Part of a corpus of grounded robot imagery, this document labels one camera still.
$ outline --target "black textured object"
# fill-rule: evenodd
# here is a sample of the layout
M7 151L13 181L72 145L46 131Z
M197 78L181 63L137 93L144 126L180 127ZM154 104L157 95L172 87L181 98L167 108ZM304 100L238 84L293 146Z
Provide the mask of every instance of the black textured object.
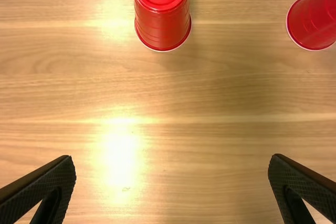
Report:
M41 200L30 224L61 224L76 183L70 156L62 156L0 189L0 224L13 224Z
M285 224L315 224L302 199L336 223L336 183L281 155L272 157L268 178Z

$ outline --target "tabletop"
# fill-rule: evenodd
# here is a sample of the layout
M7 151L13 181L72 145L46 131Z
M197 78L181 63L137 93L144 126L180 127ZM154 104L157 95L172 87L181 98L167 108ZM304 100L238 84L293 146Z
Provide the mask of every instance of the tabletop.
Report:
M272 154L336 180L336 47L290 40L294 1L190 0L158 53L133 0L0 0L0 187L68 154L64 224L283 223Z

